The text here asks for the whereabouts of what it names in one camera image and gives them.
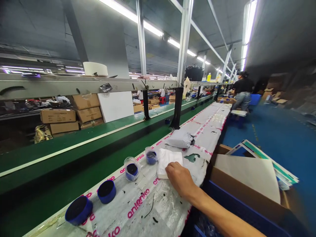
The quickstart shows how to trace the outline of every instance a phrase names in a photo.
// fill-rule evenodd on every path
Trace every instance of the black wire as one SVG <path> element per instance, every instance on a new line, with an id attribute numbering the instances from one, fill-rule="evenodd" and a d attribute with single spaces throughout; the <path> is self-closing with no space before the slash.
<path id="1" fill-rule="evenodd" d="M 152 206 L 151 206 L 149 213 L 151 212 L 152 208 L 154 207 L 154 196 L 152 196 Z"/>

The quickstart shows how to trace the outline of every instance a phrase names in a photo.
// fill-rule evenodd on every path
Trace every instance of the white board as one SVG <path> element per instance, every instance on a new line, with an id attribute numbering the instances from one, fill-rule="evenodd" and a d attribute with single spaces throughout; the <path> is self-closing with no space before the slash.
<path id="1" fill-rule="evenodd" d="M 104 122 L 111 122 L 134 114 L 132 92 L 98 94 Z"/>

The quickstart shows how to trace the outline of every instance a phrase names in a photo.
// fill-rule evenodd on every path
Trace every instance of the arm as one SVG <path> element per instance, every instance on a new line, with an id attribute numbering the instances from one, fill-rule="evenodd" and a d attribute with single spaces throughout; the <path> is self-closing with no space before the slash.
<path id="1" fill-rule="evenodd" d="M 202 189 L 196 186 L 190 171 L 178 162 L 171 162 L 166 167 L 168 178 L 177 192 L 193 206 L 203 212 L 225 237 L 264 237 L 260 231 L 232 214 Z"/>

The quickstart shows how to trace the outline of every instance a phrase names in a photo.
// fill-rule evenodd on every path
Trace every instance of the paper roll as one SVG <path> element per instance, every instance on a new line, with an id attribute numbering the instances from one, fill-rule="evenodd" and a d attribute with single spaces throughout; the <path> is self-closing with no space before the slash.
<path id="1" fill-rule="evenodd" d="M 96 72 L 98 76 L 108 76 L 108 68 L 103 64 L 83 62 L 83 67 L 86 75 L 94 76 L 94 73 Z"/>

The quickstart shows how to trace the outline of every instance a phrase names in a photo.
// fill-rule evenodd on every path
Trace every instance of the blue epoxy floor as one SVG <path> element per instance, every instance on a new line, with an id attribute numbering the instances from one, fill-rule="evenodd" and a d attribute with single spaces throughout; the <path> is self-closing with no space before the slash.
<path id="1" fill-rule="evenodd" d="M 306 118 L 297 112 L 273 105 L 259 104 L 246 118 L 243 129 L 234 123 L 228 124 L 223 144 L 234 147 L 248 139 L 296 175 L 300 183 L 295 189 L 316 236 L 316 126 L 307 123 Z"/>

